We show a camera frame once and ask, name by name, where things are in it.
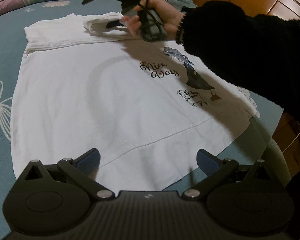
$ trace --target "printed graphic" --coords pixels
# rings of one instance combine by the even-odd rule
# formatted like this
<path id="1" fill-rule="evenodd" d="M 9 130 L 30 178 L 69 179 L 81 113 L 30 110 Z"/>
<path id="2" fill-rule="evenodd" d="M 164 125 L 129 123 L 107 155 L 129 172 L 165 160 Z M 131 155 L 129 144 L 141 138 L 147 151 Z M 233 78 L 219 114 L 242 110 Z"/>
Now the printed graphic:
<path id="1" fill-rule="evenodd" d="M 149 194 L 144 195 L 144 197 L 145 197 L 146 199 L 150 199 L 150 198 L 153 198 L 153 195 L 149 193 Z"/>
<path id="2" fill-rule="evenodd" d="M 163 78 L 164 76 L 169 76 L 169 75 L 173 75 L 175 77 L 179 76 L 178 71 L 176 70 L 164 70 L 163 68 L 166 67 L 167 65 L 165 65 L 164 63 L 159 63 L 159 64 L 155 64 L 155 63 L 148 63 L 146 61 L 141 61 L 140 62 L 140 68 L 143 71 L 150 71 L 151 72 L 151 77 L 152 78 Z"/>
<path id="3" fill-rule="evenodd" d="M 197 105 L 207 105 L 207 103 L 201 98 L 198 92 L 179 90 L 177 93 L 181 95 L 191 106 L 197 107 Z"/>
<path id="4" fill-rule="evenodd" d="M 164 47 L 163 52 L 167 56 L 171 56 L 176 58 L 178 61 L 182 62 L 187 70 L 187 76 L 188 76 L 188 82 L 186 83 L 189 87 L 192 87 L 194 89 L 202 89 L 202 90 L 210 90 L 211 101 L 218 101 L 221 99 L 218 95 L 216 95 L 214 91 L 214 87 L 209 85 L 200 75 L 195 71 L 193 68 L 193 63 L 189 60 L 189 58 L 185 55 L 182 55 L 179 50 L 172 49 L 169 47 Z"/>

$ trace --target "metal screw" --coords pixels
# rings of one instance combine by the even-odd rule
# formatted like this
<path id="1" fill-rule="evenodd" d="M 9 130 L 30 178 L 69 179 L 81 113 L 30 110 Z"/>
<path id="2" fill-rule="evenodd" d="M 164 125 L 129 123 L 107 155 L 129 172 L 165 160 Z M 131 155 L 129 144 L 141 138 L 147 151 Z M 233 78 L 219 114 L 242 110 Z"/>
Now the metal screw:
<path id="1" fill-rule="evenodd" d="M 97 196 L 100 198 L 109 198 L 112 196 L 112 192 L 110 190 L 104 189 L 97 192 Z"/>
<path id="2" fill-rule="evenodd" d="M 188 189 L 185 191 L 185 195 L 187 197 L 198 197 L 200 195 L 200 191 L 196 189 Z"/>

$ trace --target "folded fabric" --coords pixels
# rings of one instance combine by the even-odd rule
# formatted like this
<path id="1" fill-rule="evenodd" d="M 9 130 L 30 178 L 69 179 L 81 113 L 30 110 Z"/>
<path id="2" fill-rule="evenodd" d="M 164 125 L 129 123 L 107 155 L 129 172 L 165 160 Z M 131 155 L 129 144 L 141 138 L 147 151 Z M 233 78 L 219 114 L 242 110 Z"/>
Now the folded fabric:
<path id="1" fill-rule="evenodd" d="M 90 32 L 94 34 L 103 34 L 103 35 L 122 35 L 121 32 L 109 32 L 109 29 L 106 28 L 106 25 L 109 22 L 117 21 L 121 19 L 123 15 L 121 13 L 110 12 L 103 15 L 87 15 L 83 21 L 83 26 Z"/>
<path id="2" fill-rule="evenodd" d="M 111 29 L 105 27 L 107 22 L 112 21 L 114 15 L 118 19 L 121 14 L 112 12 L 104 15 L 77 16 L 73 13 L 60 19 L 39 21 L 30 27 L 25 27 L 28 40 L 25 56 L 30 51 L 36 50 L 57 49 L 84 43 L 136 39 L 126 27 Z M 89 25 L 91 30 L 94 30 L 92 23 L 95 21 L 103 22 L 98 24 L 99 27 L 101 25 L 104 27 L 99 32 L 91 33 L 84 28 L 85 24 L 86 26 Z"/>
<path id="3" fill-rule="evenodd" d="M 200 148 L 217 155 L 247 128 L 255 107 L 199 58 L 174 41 L 83 27 L 98 18 L 25 28 L 11 107 L 16 177 L 32 159 L 51 164 L 96 147 L 99 183 L 116 193 L 162 190 L 197 168 Z"/>

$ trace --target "black sweater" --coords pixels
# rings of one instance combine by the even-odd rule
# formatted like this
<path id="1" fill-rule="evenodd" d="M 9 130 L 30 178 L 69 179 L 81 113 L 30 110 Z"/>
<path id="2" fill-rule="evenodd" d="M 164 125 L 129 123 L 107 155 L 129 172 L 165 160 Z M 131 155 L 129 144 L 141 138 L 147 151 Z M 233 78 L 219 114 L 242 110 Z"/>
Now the black sweater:
<path id="1" fill-rule="evenodd" d="M 300 122 L 300 20 L 250 17 L 233 3 L 209 1 L 188 12 L 183 26 L 187 53 Z"/>

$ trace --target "blue gripper pad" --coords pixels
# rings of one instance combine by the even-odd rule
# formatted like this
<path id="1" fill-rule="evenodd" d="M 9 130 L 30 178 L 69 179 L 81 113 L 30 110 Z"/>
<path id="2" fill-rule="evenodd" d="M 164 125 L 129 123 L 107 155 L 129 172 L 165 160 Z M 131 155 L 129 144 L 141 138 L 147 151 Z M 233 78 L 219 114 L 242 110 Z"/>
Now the blue gripper pad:
<path id="1" fill-rule="evenodd" d="M 208 153 L 204 149 L 200 149 L 197 152 L 197 164 L 207 176 L 218 171 L 221 168 L 222 163 L 222 160 Z"/>
<path id="2" fill-rule="evenodd" d="M 86 175 L 89 175 L 94 169 L 99 167 L 100 153 L 93 148 L 74 160 L 75 167 Z"/>

